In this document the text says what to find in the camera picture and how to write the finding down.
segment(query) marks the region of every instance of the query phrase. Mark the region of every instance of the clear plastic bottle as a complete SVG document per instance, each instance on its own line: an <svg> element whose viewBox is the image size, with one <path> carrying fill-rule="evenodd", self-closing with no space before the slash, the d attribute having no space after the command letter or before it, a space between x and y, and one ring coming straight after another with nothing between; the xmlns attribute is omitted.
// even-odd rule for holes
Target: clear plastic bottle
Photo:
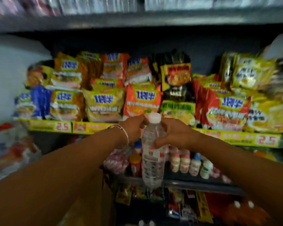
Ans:
<svg viewBox="0 0 283 226"><path fill-rule="evenodd" d="M151 149L157 138L166 135L161 125L161 115L150 113L149 125L144 129L142 141L142 178L147 187L156 189L161 186L164 177L164 152L165 147Z"/></svg>

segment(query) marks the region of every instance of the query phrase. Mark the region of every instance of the silver bracelet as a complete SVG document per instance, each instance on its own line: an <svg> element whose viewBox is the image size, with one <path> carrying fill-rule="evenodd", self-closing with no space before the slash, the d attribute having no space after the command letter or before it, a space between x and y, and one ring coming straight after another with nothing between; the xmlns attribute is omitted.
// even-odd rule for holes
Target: silver bracelet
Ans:
<svg viewBox="0 0 283 226"><path fill-rule="evenodd" d="M111 125L108 129L111 129L111 128L113 128L113 127L118 127L119 129L121 129L121 130L124 131L124 133L126 134L126 137L127 137L127 146L128 146L128 145L129 145L129 136L128 136L128 134L126 133L125 129L124 129L121 125L119 125L119 124L113 124L113 125Z"/></svg>

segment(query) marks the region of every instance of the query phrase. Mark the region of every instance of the forearm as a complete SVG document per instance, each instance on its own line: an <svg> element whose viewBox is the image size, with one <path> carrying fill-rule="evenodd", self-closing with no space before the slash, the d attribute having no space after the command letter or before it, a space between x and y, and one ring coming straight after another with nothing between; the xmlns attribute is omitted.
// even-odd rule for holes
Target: forearm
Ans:
<svg viewBox="0 0 283 226"><path fill-rule="evenodd" d="M96 133L2 180L0 225L56 225L95 169L126 141L122 132L113 128Z"/></svg>
<svg viewBox="0 0 283 226"><path fill-rule="evenodd" d="M193 145L194 150L207 157L251 200L283 220L283 164L255 156L201 133Z"/></svg>

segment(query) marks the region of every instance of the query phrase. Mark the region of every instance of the orange lid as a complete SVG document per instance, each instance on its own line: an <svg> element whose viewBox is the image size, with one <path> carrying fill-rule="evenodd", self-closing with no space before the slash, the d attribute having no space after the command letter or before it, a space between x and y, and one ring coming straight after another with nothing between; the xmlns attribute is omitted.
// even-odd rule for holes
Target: orange lid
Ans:
<svg viewBox="0 0 283 226"><path fill-rule="evenodd" d="M142 160L142 157L139 154L132 154L130 155L130 163L139 163Z"/></svg>

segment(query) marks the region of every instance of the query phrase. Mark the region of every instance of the person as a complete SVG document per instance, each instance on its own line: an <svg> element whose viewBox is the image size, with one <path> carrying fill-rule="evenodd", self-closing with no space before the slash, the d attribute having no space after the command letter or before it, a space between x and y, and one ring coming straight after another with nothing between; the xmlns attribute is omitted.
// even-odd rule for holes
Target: person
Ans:
<svg viewBox="0 0 283 226"><path fill-rule="evenodd" d="M156 139L154 148L171 144L206 156L283 224L283 164L206 136L179 120L162 118L161 123L166 136ZM140 138L140 128L147 124L143 115L120 122L130 143ZM127 144L125 132L113 127L95 133L0 181L0 225L57 225L113 149Z"/></svg>

